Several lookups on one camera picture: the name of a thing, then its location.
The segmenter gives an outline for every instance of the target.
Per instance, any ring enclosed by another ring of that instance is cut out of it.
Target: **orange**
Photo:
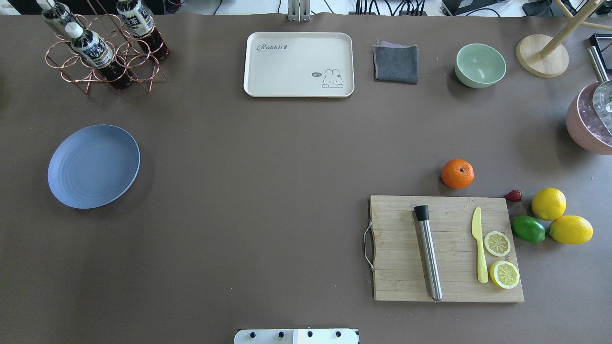
[[[472,184],[474,181],[474,168],[461,159],[453,159],[442,168],[442,182],[453,189],[460,189]]]

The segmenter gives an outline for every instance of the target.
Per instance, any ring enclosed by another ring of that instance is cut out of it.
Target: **lemon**
[[[485,235],[485,248],[490,254],[503,257],[510,252],[510,240],[504,233],[492,231]]]
[[[498,260],[491,264],[489,276],[496,286],[504,289],[514,288],[521,279],[517,267],[505,260]]]
[[[565,195],[554,187],[540,190],[531,201],[531,210],[542,220],[553,221],[565,212]]]
[[[562,244],[584,244],[593,237],[593,226],[586,219],[575,216],[562,216],[548,226],[549,234]]]

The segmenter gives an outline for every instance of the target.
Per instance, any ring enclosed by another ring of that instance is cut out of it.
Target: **lime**
[[[503,257],[510,252],[510,240],[504,233],[492,231],[485,235],[485,248],[490,254]]]
[[[536,218],[527,215],[515,217],[512,229],[518,237],[529,242],[540,242],[546,237],[544,226]]]
[[[531,210],[542,220],[553,221],[565,212],[565,195],[554,187],[540,190],[531,201]]]
[[[550,236],[562,244],[584,244],[593,237],[593,226],[586,219],[562,216],[548,226]]]
[[[512,289],[520,281],[517,267],[505,260],[498,260],[489,267],[489,276],[493,283],[504,289]]]

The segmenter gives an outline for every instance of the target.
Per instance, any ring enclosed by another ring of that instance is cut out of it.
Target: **pink pot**
[[[567,110],[565,125],[570,136],[587,151],[612,155],[612,135],[603,125],[593,108],[593,92],[599,83],[593,83],[580,91]]]

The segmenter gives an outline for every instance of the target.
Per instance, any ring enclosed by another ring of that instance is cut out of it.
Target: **black cap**
[[[416,206],[414,212],[417,213],[417,221],[429,221],[429,207]]]

